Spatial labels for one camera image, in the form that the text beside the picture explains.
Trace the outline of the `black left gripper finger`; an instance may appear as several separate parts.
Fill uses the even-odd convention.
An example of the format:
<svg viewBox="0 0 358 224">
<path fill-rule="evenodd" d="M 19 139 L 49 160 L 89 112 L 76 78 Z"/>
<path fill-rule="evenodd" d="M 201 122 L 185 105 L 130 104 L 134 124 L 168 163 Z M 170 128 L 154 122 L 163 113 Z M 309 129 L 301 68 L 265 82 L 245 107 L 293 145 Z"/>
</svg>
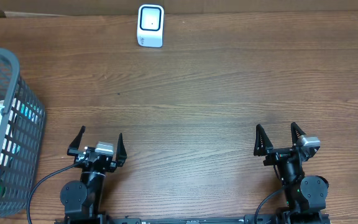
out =
<svg viewBox="0 0 358 224">
<path fill-rule="evenodd" d="M 79 133 L 77 134 L 77 136 L 74 138 L 74 140 L 70 143 L 69 145 L 69 149 L 74 149 L 74 150 L 78 150 L 79 149 L 79 146 L 81 144 L 81 140 L 82 140 L 82 137 L 83 137 L 83 134 L 85 132 L 85 129 L 86 127 L 85 126 L 82 126 Z"/>
<path fill-rule="evenodd" d="M 117 142 L 117 149 L 116 149 L 116 166 L 122 167 L 127 159 L 127 152 L 124 147 L 122 133 L 119 134 L 119 139 Z"/>
</svg>

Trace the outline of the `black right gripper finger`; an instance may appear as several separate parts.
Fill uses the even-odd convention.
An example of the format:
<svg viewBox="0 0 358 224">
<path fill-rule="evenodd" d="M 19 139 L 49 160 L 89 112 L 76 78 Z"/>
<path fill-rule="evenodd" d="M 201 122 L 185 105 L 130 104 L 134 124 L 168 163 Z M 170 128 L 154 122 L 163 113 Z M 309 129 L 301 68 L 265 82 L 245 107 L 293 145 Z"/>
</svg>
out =
<svg viewBox="0 0 358 224">
<path fill-rule="evenodd" d="M 291 123 L 291 139 L 292 144 L 296 145 L 300 136 L 305 135 L 305 132 L 295 122 Z"/>
<path fill-rule="evenodd" d="M 256 139 L 254 146 L 254 155 L 255 156 L 266 156 L 270 154 L 273 150 L 273 144 L 268 138 L 264 128 L 261 124 L 256 126 Z"/>
</svg>

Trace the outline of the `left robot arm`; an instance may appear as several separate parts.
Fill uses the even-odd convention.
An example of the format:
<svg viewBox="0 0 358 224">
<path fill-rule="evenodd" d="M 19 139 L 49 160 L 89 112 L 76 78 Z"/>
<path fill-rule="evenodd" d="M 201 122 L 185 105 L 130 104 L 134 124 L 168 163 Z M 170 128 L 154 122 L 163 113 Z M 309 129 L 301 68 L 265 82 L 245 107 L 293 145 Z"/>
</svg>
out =
<svg viewBox="0 0 358 224">
<path fill-rule="evenodd" d="M 81 169 L 79 180 L 73 180 L 63 186 L 60 201 L 65 207 L 64 223 L 110 223 L 106 212 L 99 210 L 104 180 L 107 173 L 113 173 L 122 167 L 127 159 L 122 134 L 117 146 L 108 142 L 98 142 L 95 147 L 86 146 L 80 150 L 85 133 L 82 126 L 70 143 L 67 154 L 75 158 L 73 167 Z"/>
</svg>

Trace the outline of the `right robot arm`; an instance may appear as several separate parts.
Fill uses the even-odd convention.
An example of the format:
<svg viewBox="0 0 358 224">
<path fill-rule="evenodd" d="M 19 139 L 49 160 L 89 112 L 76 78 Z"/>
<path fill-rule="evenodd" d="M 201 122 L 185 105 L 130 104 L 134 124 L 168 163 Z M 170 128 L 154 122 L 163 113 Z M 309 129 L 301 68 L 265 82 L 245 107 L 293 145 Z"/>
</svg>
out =
<svg viewBox="0 0 358 224">
<path fill-rule="evenodd" d="M 264 166 L 272 166 L 281 188 L 264 198 L 257 207 L 253 222 L 261 219 L 259 212 L 274 196 L 285 194 L 287 206 L 269 216 L 270 223 L 330 223 L 326 208 L 329 182 L 319 175 L 306 175 L 303 163 L 321 147 L 316 136 L 307 135 L 295 122 L 291 124 L 291 146 L 275 149 L 261 124 L 255 127 L 254 156 L 264 156 Z"/>
</svg>

